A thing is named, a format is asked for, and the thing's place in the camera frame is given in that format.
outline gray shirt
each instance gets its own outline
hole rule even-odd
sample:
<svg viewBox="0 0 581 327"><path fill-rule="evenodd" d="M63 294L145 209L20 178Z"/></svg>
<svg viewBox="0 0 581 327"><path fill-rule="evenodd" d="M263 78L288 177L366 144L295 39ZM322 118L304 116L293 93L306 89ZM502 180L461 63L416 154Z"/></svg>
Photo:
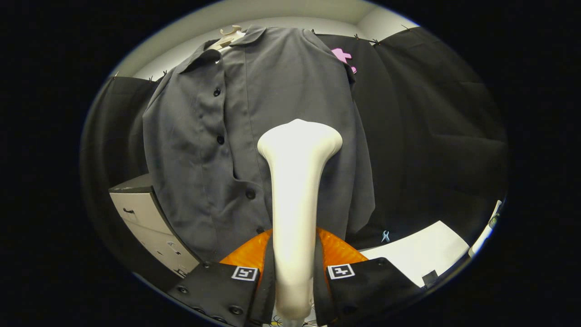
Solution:
<svg viewBox="0 0 581 327"><path fill-rule="evenodd" d="M355 82L311 31L250 26L221 53L202 44L161 81L143 115L153 188L186 245L219 261L272 228L268 162L259 138L294 119L326 124L343 146L326 164L317 226L345 238L375 208Z"/></svg>

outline black fabric backdrop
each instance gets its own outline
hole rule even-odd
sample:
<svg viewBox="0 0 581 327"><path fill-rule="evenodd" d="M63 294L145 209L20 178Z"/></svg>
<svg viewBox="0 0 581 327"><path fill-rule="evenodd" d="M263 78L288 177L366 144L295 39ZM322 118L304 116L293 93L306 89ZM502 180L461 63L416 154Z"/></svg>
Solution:
<svg viewBox="0 0 581 327"><path fill-rule="evenodd" d="M352 56L353 98L370 150L376 209L348 234L357 249L379 246L442 221L468 244L504 197L504 126L485 85L452 49L422 27L371 45L318 35ZM87 210L116 257L161 289L177 282L119 218L107 190L147 173L141 116L159 83L109 78L89 111L81 140Z"/></svg>

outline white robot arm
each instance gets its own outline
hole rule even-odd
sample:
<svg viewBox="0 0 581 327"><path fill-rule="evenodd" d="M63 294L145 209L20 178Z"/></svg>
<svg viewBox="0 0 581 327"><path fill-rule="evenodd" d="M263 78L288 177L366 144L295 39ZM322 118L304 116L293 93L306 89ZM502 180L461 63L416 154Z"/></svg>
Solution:
<svg viewBox="0 0 581 327"><path fill-rule="evenodd" d="M302 326L311 311L319 183L342 145L332 127L300 119L267 131L258 142L272 180L276 304L284 326Z"/></svg>

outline ceiling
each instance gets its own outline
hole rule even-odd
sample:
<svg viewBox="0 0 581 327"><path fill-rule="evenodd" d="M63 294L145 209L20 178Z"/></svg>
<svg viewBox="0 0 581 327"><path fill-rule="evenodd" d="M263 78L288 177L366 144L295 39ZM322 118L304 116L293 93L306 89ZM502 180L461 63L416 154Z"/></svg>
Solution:
<svg viewBox="0 0 581 327"><path fill-rule="evenodd" d="M169 49L197 35L233 23L270 17L315 17L357 25L378 6L362 0L224 0L201 8L160 30L128 54L113 69L136 72Z"/></svg>

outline shirt button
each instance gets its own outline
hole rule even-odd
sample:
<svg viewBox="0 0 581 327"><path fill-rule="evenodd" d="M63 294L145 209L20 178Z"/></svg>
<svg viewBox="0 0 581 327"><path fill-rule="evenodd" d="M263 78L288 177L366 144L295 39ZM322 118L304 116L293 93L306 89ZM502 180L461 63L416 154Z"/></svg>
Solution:
<svg viewBox="0 0 581 327"><path fill-rule="evenodd" d="M254 192L254 190L247 190L246 197L252 200L256 197L256 193Z"/></svg>

